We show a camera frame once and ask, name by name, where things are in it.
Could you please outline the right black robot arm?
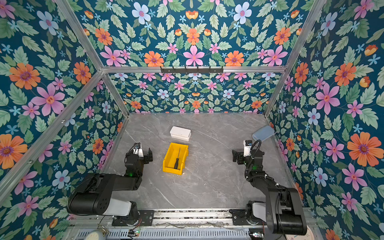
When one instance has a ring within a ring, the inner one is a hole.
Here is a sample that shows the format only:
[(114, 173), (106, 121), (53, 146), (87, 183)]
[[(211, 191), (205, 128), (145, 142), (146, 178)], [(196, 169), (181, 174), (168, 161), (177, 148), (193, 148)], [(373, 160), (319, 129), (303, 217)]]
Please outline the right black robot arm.
[(252, 150), (244, 156), (243, 152), (233, 150), (232, 155), (234, 162), (246, 166), (245, 180), (266, 197), (265, 202), (250, 201), (247, 204), (247, 222), (262, 220), (266, 223), (265, 240), (306, 235), (308, 227), (298, 190), (280, 185), (264, 171), (264, 152)]

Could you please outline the black handled screwdriver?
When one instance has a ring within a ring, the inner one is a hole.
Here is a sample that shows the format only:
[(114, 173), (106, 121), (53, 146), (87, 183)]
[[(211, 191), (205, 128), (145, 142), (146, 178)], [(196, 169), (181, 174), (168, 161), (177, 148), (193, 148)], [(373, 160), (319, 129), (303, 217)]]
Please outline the black handled screwdriver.
[(178, 155), (177, 155), (177, 158), (176, 158), (176, 161), (175, 161), (175, 165), (174, 165), (174, 169), (176, 169), (176, 170), (179, 167), (180, 153), (181, 153), (181, 148), (179, 148)]

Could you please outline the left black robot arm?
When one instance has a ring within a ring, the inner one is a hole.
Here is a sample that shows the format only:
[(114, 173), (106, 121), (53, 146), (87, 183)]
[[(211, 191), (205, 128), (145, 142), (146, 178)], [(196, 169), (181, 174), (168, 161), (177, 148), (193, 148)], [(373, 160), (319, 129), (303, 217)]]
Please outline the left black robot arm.
[(141, 144), (135, 143), (125, 155), (125, 174), (88, 174), (71, 193), (68, 212), (77, 216), (112, 216), (113, 226), (138, 224), (141, 217), (137, 203), (116, 199), (113, 193), (138, 190), (144, 166), (152, 161), (152, 150), (145, 155)]

